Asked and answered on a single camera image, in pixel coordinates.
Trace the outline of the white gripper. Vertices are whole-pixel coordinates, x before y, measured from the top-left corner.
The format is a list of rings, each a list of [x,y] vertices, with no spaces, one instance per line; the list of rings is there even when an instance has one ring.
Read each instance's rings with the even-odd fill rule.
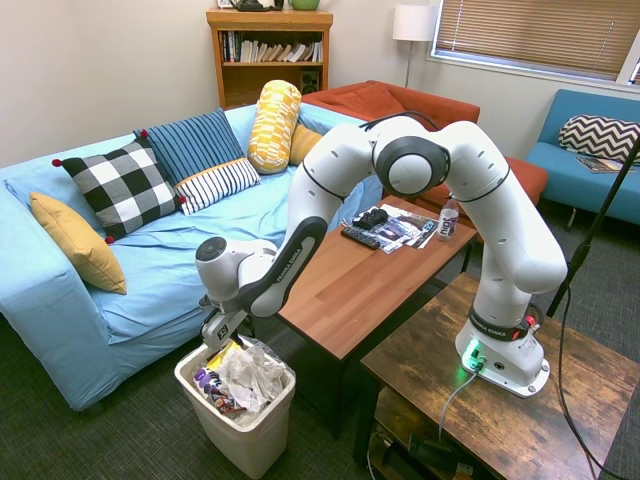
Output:
[[[237,330],[248,314],[242,310],[224,313],[218,305],[208,298],[201,298],[199,306],[208,312],[201,326],[200,335],[204,345],[212,352],[208,361],[213,360],[221,352],[229,339],[229,349],[243,349],[242,341],[233,340],[237,337]]]

